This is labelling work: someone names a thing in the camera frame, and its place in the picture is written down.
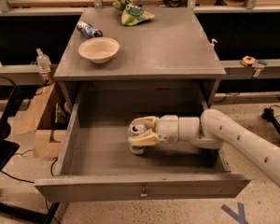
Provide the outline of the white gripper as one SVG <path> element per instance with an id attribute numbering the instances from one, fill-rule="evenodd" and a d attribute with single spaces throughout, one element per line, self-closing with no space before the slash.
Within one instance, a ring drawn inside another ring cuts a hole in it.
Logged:
<path id="1" fill-rule="evenodd" d="M 159 119 L 155 116 L 142 117 L 134 119 L 131 123 L 133 131 L 154 129 L 155 126 L 156 133 L 129 137 L 129 143 L 133 147 L 149 147 L 155 146 L 160 141 L 168 143 L 176 143 L 178 141 L 178 116 L 176 115 L 165 115 Z"/>

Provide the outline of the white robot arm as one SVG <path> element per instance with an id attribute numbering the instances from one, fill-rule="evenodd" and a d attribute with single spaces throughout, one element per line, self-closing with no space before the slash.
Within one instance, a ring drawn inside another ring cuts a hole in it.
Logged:
<path id="1" fill-rule="evenodd" d="M 225 143 L 242 153 L 280 188 L 280 147 L 250 132 L 216 109 L 199 117 L 165 115 L 134 119 L 128 128 L 130 151 L 136 155 L 158 143 L 190 143 L 219 149 Z"/>

